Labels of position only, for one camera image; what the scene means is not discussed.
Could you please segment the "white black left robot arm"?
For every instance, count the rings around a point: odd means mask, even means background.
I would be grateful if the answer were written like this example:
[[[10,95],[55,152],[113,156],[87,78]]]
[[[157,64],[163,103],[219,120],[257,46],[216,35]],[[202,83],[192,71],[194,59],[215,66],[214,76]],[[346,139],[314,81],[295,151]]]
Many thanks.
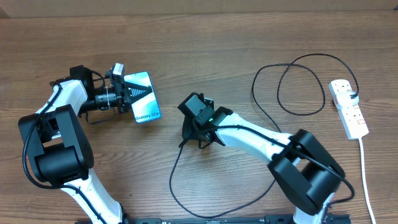
[[[96,74],[84,65],[70,68],[68,77],[51,82],[46,104],[19,120],[22,166],[35,186],[71,196],[92,223],[132,223],[96,175],[93,150],[78,118],[93,110],[136,112],[134,104],[148,100],[154,90],[147,72],[126,75],[120,63],[99,76],[102,82],[109,79],[110,87],[95,87]]]

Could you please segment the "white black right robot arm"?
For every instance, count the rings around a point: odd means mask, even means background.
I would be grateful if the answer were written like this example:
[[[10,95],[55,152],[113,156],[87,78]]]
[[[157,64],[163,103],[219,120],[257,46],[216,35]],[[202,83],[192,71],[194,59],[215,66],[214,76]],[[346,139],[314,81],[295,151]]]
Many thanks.
[[[184,114],[184,147],[197,140],[210,145],[236,147],[260,159],[285,196],[295,205],[290,223],[350,223],[347,217],[328,212],[340,184],[353,186],[345,172],[315,136],[303,129],[295,134],[270,131],[250,123],[225,107],[214,108],[213,100],[191,93],[178,109]]]

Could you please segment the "blue Samsung smartphone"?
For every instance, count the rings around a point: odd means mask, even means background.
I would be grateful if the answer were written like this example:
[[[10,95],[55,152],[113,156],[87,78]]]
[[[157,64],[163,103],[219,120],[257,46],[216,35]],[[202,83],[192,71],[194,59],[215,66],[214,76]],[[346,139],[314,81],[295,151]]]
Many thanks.
[[[132,73],[124,76],[124,84],[135,83],[143,86],[151,86],[153,92],[139,101],[131,101],[131,109],[137,124],[146,123],[162,117],[160,107],[154,92],[152,81],[148,72]]]

